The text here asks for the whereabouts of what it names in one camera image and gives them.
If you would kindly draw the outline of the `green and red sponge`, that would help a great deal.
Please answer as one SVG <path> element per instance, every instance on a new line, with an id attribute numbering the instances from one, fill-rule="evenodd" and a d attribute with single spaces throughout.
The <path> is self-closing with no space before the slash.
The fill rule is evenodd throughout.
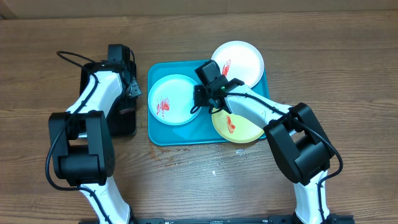
<path id="1" fill-rule="evenodd" d="M 119 111 L 119 113 L 120 113 L 120 114 L 128 114 L 128 113 L 132 113 L 132 112 L 135 111 L 135 110 L 136 110 L 135 107 L 124 108 L 124 109 L 121 109 L 121 110 Z"/>

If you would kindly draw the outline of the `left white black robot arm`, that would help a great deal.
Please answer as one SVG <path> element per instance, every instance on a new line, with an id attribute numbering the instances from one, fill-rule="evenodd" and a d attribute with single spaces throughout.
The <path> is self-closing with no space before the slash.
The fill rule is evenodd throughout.
<path id="1" fill-rule="evenodd" d="M 98 223 L 134 222 L 131 207 L 113 177 L 112 138 L 136 132 L 140 93 L 132 60 L 91 61 L 81 68 L 77 101 L 49 118 L 47 181 L 57 190 L 81 192 L 96 212 Z"/>

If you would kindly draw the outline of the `yellow green-rimmed round plate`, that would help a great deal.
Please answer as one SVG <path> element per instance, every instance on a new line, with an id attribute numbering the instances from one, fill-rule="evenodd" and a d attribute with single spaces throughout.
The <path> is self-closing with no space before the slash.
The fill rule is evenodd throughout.
<path id="1" fill-rule="evenodd" d="M 229 114 L 225 110 L 211 115 L 217 133 L 234 143 L 249 143 L 264 135 L 263 129 L 242 116 Z"/>

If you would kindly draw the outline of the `light blue round plate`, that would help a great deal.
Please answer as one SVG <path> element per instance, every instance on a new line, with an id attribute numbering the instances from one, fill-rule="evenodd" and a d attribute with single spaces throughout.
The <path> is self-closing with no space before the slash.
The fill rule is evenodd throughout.
<path id="1" fill-rule="evenodd" d="M 161 123 L 178 126 L 192 121 L 199 112 L 191 114 L 194 87 L 197 82 L 181 74 L 167 75 L 156 81 L 148 95 L 151 114 Z"/>

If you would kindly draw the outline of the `white round plate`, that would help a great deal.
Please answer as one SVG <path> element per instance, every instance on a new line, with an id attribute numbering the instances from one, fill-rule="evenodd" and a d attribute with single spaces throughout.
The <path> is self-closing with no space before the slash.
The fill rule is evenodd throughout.
<path id="1" fill-rule="evenodd" d="M 250 88 L 261 80 L 264 73 L 264 59 L 253 45 L 234 40 L 219 46 L 213 53 L 214 60 L 222 75 L 228 81 L 237 78 Z"/>

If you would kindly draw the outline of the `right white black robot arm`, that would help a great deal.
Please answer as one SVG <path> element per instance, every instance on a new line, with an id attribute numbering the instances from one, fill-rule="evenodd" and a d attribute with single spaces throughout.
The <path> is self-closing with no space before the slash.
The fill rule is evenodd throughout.
<path id="1" fill-rule="evenodd" d="M 280 171 L 293 184 L 296 196 L 295 219 L 301 223 L 332 223 L 326 205 L 325 182 L 332 157 L 341 159 L 312 109 L 271 101 L 242 82 L 220 88 L 196 85 L 191 112 L 209 107 L 210 113 L 225 110 L 262 128 Z"/>

